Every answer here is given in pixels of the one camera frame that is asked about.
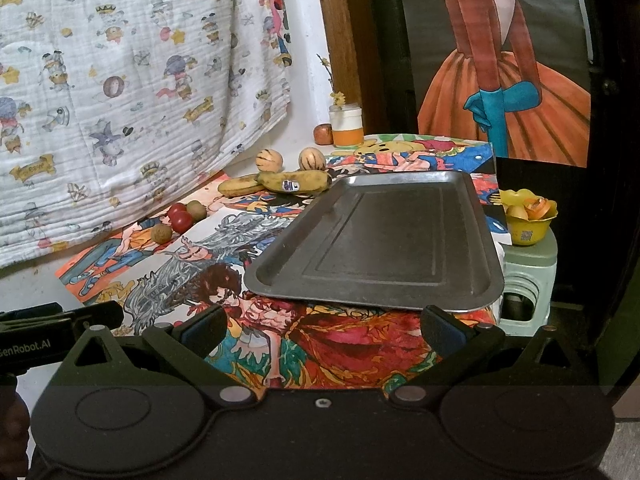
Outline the person's left hand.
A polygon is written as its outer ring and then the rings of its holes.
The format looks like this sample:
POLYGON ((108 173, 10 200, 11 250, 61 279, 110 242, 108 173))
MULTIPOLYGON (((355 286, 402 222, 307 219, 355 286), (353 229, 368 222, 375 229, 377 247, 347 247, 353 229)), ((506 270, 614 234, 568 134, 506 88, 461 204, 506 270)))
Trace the person's left hand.
POLYGON ((14 386, 1 387, 1 478, 18 479, 28 471, 30 417, 14 386))

